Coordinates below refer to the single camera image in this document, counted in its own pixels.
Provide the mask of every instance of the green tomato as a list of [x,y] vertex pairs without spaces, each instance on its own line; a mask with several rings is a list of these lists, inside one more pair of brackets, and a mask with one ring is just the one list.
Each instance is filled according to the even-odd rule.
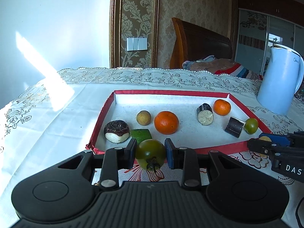
[[259,127],[259,123],[258,123],[257,119],[249,118],[246,120],[244,129],[248,134],[252,135],[257,131],[258,127]]
[[161,142],[147,139],[137,146],[135,158],[141,168],[156,172],[165,162],[166,150]]

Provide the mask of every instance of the screw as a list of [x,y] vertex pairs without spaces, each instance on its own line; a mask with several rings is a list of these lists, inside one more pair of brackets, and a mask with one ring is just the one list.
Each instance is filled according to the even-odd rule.
[[111,180],[111,179],[103,180],[101,182],[101,186],[103,186],[105,188],[114,187],[115,185],[116,185],[116,182],[114,180]]
[[195,179],[188,179],[184,182],[184,184],[188,187],[196,187],[199,185],[199,181]]

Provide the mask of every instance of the light switch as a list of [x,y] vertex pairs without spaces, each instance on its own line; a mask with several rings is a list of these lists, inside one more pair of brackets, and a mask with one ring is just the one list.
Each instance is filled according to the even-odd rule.
[[138,50],[138,38],[133,39],[133,50]]
[[133,39],[134,38],[127,38],[127,51],[133,50]]
[[147,38],[127,38],[127,51],[147,50]]
[[139,38],[138,39],[138,50],[147,50],[147,38]]

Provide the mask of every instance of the white tablecloth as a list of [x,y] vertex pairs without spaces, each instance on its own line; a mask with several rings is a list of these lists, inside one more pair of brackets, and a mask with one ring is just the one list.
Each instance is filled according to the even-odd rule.
[[[18,220],[10,196],[14,186],[31,176],[85,149],[98,114],[113,90],[170,89],[231,92],[254,112],[275,134],[304,129],[304,103],[294,99],[287,116],[261,107],[256,100],[260,81],[240,79],[229,75],[213,75],[206,71],[162,69],[85,69],[61,70],[60,78],[44,79],[30,87],[17,99],[0,110],[0,226],[9,227]],[[289,190],[290,201],[283,220],[292,228],[304,225],[304,185],[271,171],[266,156],[253,152],[232,155],[283,182]],[[181,170],[172,175],[168,166],[156,174],[134,166],[121,170],[123,180],[180,180]],[[207,177],[201,171],[202,182]]]

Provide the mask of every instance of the small mandarin orange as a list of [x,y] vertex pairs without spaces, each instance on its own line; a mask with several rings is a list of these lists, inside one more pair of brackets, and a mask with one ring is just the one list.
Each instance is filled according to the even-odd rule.
[[213,104],[213,111],[220,116],[226,116],[231,111],[231,105],[225,100],[218,99]]
[[156,130],[164,135],[170,135],[177,131],[179,121],[177,116],[169,111],[163,111],[154,118]]

